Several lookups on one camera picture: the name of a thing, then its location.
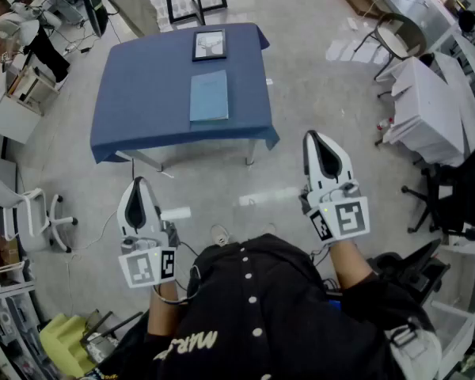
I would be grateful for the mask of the person's left forearm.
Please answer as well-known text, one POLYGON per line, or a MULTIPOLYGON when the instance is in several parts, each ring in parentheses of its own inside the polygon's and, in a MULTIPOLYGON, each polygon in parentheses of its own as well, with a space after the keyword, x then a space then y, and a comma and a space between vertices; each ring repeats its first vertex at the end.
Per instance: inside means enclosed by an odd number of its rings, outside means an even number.
POLYGON ((175 281, 153 287, 150 297, 147 333, 154 336, 174 338, 187 308, 187 302, 179 303, 175 281))

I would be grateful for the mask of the person's white shoe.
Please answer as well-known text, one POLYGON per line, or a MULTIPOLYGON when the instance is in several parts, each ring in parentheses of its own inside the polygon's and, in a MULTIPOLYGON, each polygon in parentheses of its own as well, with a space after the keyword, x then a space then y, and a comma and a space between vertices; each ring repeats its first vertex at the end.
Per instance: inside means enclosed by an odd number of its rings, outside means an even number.
POLYGON ((225 227, 215 224, 211 227, 211 239, 215 245, 225 246, 230 243, 230 235, 225 227))

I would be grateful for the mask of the blue notebook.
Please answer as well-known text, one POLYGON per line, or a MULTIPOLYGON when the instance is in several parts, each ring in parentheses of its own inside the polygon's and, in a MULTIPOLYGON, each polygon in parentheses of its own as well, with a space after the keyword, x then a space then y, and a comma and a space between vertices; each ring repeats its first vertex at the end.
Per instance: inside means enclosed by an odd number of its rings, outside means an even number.
POLYGON ((225 70, 192 76, 189 119, 191 122, 227 120, 229 117, 225 70))

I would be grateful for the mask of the black office chair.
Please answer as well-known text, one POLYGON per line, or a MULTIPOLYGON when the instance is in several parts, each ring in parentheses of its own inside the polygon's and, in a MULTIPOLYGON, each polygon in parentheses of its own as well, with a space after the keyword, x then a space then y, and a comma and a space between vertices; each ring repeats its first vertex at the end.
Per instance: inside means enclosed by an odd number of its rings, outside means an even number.
POLYGON ((402 193, 426 204, 418 223, 407 232, 417 232, 431 217, 431 232, 440 230, 447 236, 475 241, 475 149, 458 166, 436 164, 421 169, 420 174, 426 181, 426 193, 401 187, 402 193))

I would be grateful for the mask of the metal-legged table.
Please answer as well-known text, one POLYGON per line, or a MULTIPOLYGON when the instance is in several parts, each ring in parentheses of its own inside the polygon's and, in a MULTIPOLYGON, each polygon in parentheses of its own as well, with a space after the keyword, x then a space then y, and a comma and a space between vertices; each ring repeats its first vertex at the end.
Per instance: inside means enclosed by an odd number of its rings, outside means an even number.
MULTIPOLYGON (((248 152, 245 157, 245 164, 247 166, 252 165, 254 163, 255 158, 255 149, 257 146, 258 140, 257 139, 250 139, 248 143, 248 152)), ((162 172, 164 170, 163 164, 160 162, 155 161, 153 158, 148 157, 140 150, 125 150, 119 151, 117 153, 119 156, 126 156, 129 157, 131 160, 143 162, 158 172, 162 172)))

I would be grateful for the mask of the yellow-green plastic stool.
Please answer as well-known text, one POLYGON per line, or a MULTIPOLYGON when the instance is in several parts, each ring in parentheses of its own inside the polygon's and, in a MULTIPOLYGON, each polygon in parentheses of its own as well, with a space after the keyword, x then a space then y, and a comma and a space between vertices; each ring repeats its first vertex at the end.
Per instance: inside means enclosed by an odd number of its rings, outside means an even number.
POLYGON ((85 318, 59 313, 40 331, 46 355, 64 375, 81 378, 96 366, 81 344, 85 329, 85 318))

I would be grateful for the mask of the black computer tower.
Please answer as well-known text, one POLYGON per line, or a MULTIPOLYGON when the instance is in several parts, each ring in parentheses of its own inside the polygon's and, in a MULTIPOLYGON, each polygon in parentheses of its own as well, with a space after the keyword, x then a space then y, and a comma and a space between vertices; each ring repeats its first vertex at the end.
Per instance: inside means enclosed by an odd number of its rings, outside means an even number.
POLYGON ((108 12, 102 0, 82 0, 88 20, 97 37, 102 37, 108 24, 108 12))

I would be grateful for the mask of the round wicker chair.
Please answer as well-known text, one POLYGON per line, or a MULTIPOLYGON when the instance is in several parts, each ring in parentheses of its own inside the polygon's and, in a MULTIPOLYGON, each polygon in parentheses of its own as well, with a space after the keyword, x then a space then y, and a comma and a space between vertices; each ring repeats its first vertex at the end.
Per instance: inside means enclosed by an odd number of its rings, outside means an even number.
POLYGON ((399 13, 383 14, 354 52, 357 52, 370 37, 389 55, 386 64, 374 76, 375 81, 395 59, 402 62, 410 57, 419 57, 427 49, 422 29, 413 20, 399 13))

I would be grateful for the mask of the person's black buttoned clothing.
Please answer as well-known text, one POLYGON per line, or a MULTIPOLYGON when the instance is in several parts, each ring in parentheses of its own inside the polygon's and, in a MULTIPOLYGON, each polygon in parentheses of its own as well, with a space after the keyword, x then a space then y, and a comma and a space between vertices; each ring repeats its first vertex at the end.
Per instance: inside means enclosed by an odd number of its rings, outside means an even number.
POLYGON ((329 301, 310 257, 273 234, 196 258, 174 338, 147 318, 92 380, 434 380, 442 357, 421 305, 375 273, 329 301))

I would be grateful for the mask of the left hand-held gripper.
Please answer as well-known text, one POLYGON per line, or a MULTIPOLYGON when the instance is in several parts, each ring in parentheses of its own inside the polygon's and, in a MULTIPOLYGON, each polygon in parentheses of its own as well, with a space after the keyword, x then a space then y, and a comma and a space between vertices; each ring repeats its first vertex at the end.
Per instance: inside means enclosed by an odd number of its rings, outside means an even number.
POLYGON ((179 237, 173 223, 163 222, 162 228, 158 202, 146 178, 136 177, 130 183, 116 217, 123 235, 118 261, 128 287, 174 281, 179 237))

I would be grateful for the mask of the white plastic box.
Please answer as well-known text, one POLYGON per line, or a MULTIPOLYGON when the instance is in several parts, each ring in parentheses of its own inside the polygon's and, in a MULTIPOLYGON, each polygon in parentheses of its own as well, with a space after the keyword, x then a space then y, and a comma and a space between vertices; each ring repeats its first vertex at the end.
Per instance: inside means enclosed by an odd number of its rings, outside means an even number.
POLYGON ((431 322, 442 345, 437 380, 444 380, 464 359, 473 342, 475 313, 432 301, 431 322))

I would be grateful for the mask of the black framed deer picture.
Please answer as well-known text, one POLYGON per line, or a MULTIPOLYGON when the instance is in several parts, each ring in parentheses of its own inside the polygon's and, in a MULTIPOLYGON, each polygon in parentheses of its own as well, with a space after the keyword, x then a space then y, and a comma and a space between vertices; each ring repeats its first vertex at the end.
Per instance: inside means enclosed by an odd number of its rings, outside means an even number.
POLYGON ((226 31, 216 29, 194 33, 192 61, 199 62, 226 58, 226 31))

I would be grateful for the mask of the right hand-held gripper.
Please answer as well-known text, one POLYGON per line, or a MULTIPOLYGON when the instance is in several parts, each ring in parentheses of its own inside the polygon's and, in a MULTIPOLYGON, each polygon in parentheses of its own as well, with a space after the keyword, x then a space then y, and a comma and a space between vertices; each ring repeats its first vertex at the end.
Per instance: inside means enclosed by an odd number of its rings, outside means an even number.
POLYGON ((306 188, 303 214, 323 245, 370 233, 368 200, 353 179, 347 152, 330 137, 309 130, 303 139, 306 188))

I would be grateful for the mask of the white office chair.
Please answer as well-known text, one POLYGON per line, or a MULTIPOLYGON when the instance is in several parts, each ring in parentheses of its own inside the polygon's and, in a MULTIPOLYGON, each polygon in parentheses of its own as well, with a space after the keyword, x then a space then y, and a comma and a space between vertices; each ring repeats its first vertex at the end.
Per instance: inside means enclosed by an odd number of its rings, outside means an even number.
POLYGON ((41 188, 18 194, 0 180, 0 207, 2 208, 4 238, 17 239, 25 253, 38 253, 57 245, 63 253, 72 248, 59 234, 61 226, 76 226, 75 217, 59 218, 56 213, 63 197, 54 195, 47 203, 41 188))

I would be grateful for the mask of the white cloth-covered table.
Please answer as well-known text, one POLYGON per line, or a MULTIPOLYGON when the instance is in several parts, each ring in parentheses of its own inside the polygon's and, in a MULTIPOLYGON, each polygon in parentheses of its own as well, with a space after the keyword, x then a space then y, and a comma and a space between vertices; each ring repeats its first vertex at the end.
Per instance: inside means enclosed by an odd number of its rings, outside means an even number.
POLYGON ((391 66, 376 82, 392 82, 394 115, 383 143, 400 143, 428 164, 458 166, 475 150, 475 97, 458 62, 435 55, 441 74, 415 57, 391 66))

